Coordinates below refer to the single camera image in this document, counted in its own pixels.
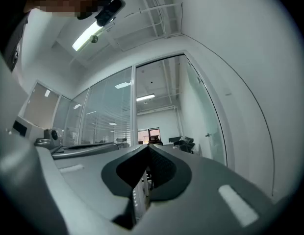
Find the glass partition with blinds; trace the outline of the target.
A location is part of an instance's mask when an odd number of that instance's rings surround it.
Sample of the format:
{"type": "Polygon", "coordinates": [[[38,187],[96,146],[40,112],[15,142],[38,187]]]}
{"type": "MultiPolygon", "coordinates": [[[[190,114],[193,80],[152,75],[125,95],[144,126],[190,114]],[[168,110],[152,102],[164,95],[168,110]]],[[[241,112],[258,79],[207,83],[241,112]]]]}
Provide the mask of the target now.
{"type": "Polygon", "coordinates": [[[84,107],[81,144],[116,143],[130,138],[130,96],[132,68],[124,69],[89,89],[84,107]]]}

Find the pale green door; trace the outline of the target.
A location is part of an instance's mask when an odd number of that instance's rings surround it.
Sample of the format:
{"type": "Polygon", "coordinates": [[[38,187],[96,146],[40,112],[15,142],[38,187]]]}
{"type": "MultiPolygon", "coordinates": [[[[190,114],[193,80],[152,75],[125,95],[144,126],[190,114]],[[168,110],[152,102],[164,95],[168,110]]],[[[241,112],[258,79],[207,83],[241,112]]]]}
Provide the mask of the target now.
{"type": "Polygon", "coordinates": [[[211,157],[213,160],[227,166],[228,157],[226,152],[224,133],[221,128],[215,105],[204,81],[190,60],[187,60],[187,65],[189,83],[193,88],[196,96],[196,102],[199,106],[201,116],[204,119],[204,138],[206,141],[208,141],[211,157]],[[211,133],[212,136],[207,138],[207,133],[211,133]]]}

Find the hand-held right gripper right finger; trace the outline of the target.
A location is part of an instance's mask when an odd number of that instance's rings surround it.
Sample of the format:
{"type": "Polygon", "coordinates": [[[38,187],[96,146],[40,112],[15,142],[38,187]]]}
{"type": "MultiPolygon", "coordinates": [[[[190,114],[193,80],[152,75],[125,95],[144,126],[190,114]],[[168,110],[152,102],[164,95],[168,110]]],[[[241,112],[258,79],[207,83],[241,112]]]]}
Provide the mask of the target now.
{"type": "Polygon", "coordinates": [[[165,146],[154,149],[185,162],[191,180],[175,199],[151,203],[138,235],[257,235],[277,214],[265,193],[221,163],[165,146]]]}

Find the clear glass partition panel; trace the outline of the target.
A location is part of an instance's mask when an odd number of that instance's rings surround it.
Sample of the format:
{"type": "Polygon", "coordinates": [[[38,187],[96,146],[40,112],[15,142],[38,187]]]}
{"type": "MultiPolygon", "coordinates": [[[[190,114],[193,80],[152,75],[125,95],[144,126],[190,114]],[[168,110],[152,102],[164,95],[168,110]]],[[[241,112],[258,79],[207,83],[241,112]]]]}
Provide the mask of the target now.
{"type": "Polygon", "coordinates": [[[52,128],[57,132],[63,146],[79,144],[81,116],[88,91],[85,90],[72,100],[64,96],[61,96],[59,100],[52,128]]]}

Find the person's black jacket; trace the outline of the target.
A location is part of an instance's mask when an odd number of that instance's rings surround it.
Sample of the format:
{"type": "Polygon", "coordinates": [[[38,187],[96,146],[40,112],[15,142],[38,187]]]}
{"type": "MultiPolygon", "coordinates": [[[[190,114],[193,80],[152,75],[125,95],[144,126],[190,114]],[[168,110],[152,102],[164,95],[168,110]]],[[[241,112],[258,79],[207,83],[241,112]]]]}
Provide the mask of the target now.
{"type": "Polygon", "coordinates": [[[14,15],[2,33],[0,50],[10,72],[14,70],[19,58],[20,40],[23,36],[24,27],[28,23],[28,17],[29,12],[14,15]]]}

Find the long ceiling light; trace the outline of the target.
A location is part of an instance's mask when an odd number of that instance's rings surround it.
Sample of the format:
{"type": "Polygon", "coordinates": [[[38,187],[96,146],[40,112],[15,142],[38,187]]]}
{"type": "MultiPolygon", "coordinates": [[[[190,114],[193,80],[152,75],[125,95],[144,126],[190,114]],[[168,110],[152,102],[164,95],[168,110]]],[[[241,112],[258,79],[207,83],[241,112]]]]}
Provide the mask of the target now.
{"type": "Polygon", "coordinates": [[[93,22],[73,43],[72,48],[75,51],[79,51],[81,47],[90,39],[92,35],[97,34],[102,29],[102,26],[98,26],[97,22],[93,22]]]}
{"type": "Polygon", "coordinates": [[[149,94],[149,95],[138,97],[136,99],[136,101],[139,102],[139,101],[144,101],[144,100],[148,100],[148,99],[152,99],[152,98],[155,98],[155,94],[149,94]]]}

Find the brown-backed glass panel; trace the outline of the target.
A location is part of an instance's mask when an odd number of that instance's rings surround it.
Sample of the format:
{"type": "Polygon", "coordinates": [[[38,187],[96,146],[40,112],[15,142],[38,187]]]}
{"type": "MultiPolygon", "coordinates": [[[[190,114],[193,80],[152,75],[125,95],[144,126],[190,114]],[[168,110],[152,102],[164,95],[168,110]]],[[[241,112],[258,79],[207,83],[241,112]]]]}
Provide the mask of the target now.
{"type": "Polygon", "coordinates": [[[23,118],[43,129],[52,128],[59,97],[51,89],[36,83],[26,103],[23,118]]]}

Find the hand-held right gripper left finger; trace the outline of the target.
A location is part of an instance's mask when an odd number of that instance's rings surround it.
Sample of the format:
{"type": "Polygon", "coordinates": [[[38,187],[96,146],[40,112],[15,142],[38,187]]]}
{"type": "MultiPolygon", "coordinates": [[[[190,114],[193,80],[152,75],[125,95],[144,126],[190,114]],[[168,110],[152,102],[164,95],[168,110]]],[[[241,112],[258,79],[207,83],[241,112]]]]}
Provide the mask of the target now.
{"type": "Polygon", "coordinates": [[[133,188],[117,196],[102,179],[111,161],[128,159],[147,148],[136,145],[107,153],[54,160],[38,147],[45,182],[68,230],[132,230],[136,225],[133,188]]]}

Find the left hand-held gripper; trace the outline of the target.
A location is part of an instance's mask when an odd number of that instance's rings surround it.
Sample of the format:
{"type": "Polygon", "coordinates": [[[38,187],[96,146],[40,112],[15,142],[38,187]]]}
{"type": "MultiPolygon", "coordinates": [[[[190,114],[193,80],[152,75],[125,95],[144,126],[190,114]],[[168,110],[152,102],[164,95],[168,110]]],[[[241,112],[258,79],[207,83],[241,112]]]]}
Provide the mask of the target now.
{"type": "Polygon", "coordinates": [[[19,133],[34,146],[48,149],[52,153],[53,159],[85,157],[118,150],[118,145],[113,142],[61,147],[62,145],[55,129],[43,129],[20,116],[16,117],[13,124],[13,132],[19,133]]]}

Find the large office window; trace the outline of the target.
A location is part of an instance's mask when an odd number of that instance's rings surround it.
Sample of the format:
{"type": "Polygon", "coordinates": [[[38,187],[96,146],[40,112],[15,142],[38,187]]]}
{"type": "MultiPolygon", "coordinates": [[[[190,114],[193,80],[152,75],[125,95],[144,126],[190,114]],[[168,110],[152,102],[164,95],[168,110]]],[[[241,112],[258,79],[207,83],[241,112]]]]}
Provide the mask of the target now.
{"type": "Polygon", "coordinates": [[[160,129],[151,128],[151,129],[139,130],[138,143],[139,144],[156,143],[162,145],[160,129]]]}

